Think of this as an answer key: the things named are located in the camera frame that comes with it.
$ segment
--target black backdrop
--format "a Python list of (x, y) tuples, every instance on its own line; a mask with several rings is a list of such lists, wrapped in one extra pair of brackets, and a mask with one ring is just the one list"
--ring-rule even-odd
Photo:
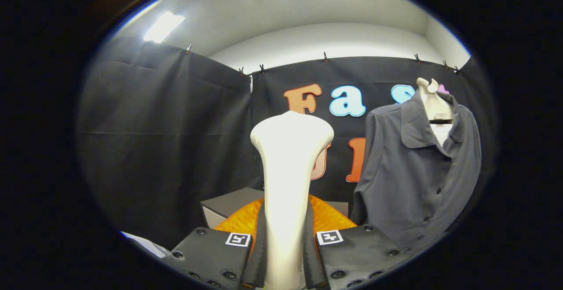
[[(135, 38), (110, 41), (92, 62), (78, 112), (77, 141), (83, 173), (115, 226), (173, 248), (193, 228), (205, 226), (199, 202), (239, 190), (263, 188), (259, 153), (249, 134), (268, 117), (289, 110), (287, 90), (316, 84), (314, 115), (334, 129), (324, 174), (310, 193), (348, 202), (357, 180), (350, 140), (366, 135), (372, 109), (395, 103), (396, 85), (416, 88), (434, 78), (476, 118), (483, 142), (483, 176), (470, 209), (494, 170), (496, 109), (480, 67), (459, 72), (430, 62), (390, 57), (349, 57), (300, 62), (249, 77), (183, 49)], [(359, 116), (335, 116), (331, 91), (353, 86), (366, 107)]]
[[(334, 129), (334, 140), (326, 154), (324, 175), (312, 180), (310, 193), (327, 201), (348, 202), (352, 206), (352, 192), (356, 182), (348, 182), (346, 176), (351, 173), (354, 151), (348, 142), (354, 138), (366, 137), (366, 116), (374, 108), (396, 103), (391, 96), (391, 89), (396, 85), (410, 85), (415, 90), (419, 77), (430, 81), (434, 78), (456, 97), (461, 105), (469, 108), (481, 134), (483, 163), (481, 177), (463, 216), (471, 209), (491, 177), (495, 158), (499, 152), (498, 109), (494, 102), (490, 81), (483, 68), (474, 59), (470, 59), (459, 71), (451, 67), (431, 62), (418, 62), (415, 59), (391, 57), (347, 57), (307, 61), (266, 69), (263, 73), (255, 72), (252, 92), (252, 125), (280, 115), (289, 110), (287, 90), (317, 84), (322, 92), (314, 96), (314, 112), (305, 109), (308, 115), (314, 115), (327, 121)], [(337, 87), (350, 85), (362, 92), (362, 104), (366, 111), (361, 116), (336, 116), (329, 110), (334, 100), (331, 91)], [(257, 170), (263, 177), (260, 155), (257, 156)]]
[(115, 226), (169, 249), (199, 202), (259, 188), (248, 168), (250, 79), (180, 48), (119, 38), (91, 65), (78, 114), (84, 177)]

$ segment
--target shirt sleeve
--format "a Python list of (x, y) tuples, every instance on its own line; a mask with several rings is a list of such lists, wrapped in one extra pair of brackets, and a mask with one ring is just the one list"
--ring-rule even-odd
[(362, 194), (372, 184), (381, 165), (383, 143), (383, 131), (378, 123), (377, 116), (370, 112), (366, 117), (366, 149), (364, 150), (362, 175), (356, 189), (354, 189), (352, 211), (350, 212), (350, 220), (356, 225), (365, 224), (369, 220)]

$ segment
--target black screw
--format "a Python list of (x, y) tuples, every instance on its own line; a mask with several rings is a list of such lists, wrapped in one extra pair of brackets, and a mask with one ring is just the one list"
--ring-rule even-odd
[(384, 273), (384, 272), (382, 272), (382, 271), (374, 272), (371, 276), (369, 276), (369, 278), (371, 279), (371, 278), (377, 277), (377, 276), (379, 276), (379, 275), (382, 274), (382, 273)]
[(235, 279), (237, 277), (236, 274), (234, 274), (234, 272), (226, 272), (223, 274), (223, 276), (229, 278), (229, 279)]
[(344, 277), (344, 275), (345, 275), (344, 272), (338, 270), (337, 272), (333, 272), (330, 276), (331, 276), (332, 278), (338, 279), (338, 278)]
[(361, 283), (362, 283), (361, 280), (352, 281), (348, 284), (348, 288), (350, 288), (351, 286), (355, 286), (356, 284), (361, 284)]

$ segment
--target white wall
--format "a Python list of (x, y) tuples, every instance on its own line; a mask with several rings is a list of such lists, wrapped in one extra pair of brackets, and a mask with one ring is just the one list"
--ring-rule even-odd
[(339, 57), (400, 57), (442, 63), (444, 58), (424, 36), (387, 26), (358, 23), (315, 24), (251, 38), (209, 58), (245, 73), (290, 63)]
[(436, 51), (444, 57), (449, 66), (463, 67), (469, 60), (470, 54), (463, 44), (434, 17), (428, 16), (426, 38), (435, 47)]

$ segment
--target white hanger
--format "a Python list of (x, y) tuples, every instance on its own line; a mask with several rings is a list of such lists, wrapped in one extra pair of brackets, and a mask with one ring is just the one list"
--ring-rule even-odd
[(454, 118), (453, 106), (436, 93), (440, 86), (436, 80), (431, 79), (431, 82), (428, 83), (419, 77), (417, 85), (428, 120), (452, 120)]

